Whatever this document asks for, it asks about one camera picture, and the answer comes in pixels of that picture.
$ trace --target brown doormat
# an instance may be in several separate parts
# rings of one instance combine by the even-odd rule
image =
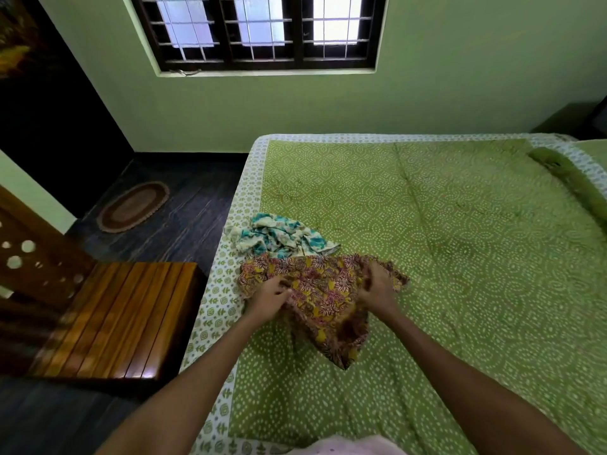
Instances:
[[[108,233],[120,233],[145,221],[169,198],[169,187],[162,182],[139,184],[103,208],[97,225]]]

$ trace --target brown floral cloth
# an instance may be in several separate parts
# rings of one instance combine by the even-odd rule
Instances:
[[[288,322],[302,329],[336,366],[347,369],[369,332],[368,312],[356,305],[362,264],[369,260],[377,258],[355,253],[281,259],[264,254],[241,265],[239,286],[245,297],[251,297],[259,284],[273,276],[292,279],[293,293],[283,308]],[[391,262],[379,264],[390,272],[395,291],[407,283]]]

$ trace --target wooden bench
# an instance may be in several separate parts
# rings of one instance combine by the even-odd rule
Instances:
[[[206,282],[195,263],[97,262],[1,187],[0,243],[0,285],[58,314],[27,375],[165,382],[177,374]],[[0,300],[0,317],[20,311],[28,319],[27,310]],[[0,319],[0,372],[11,372],[7,351],[23,363],[32,350],[31,319],[27,335],[23,324]]]

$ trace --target white bedsheet border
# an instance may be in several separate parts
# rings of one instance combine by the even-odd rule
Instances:
[[[390,134],[270,134],[259,137],[253,144],[243,169],[238,187],[232,200],[226,224],[247,226],[249,219],[259,211],[262,195],[263,169],[270,140],[321,142],[321,143],[385,143],[404,141],[466,141],[527,139],[533,146],[562,144],[574,141],[570,136],[557,134],[471,134],[471,135],[390,135]],[[186,354],[181,363],[181,371],[186,369],[203,352],[220,338],[236,321],[242,311],[239,297],[236,269],[243,261],[231,248],[230,241],[222,235],[209,281],[200,304],[199,314],[187,345]],[[228,437],[234,383],[238,363],[230,372],[221,393],[200,430],[192,454],[240,454],[257,455],[285,452],[287,447],[267,441]]]

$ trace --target window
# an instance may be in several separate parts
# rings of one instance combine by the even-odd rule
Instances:
[[[373,68],[385,0],[132,0],[163,71]]]

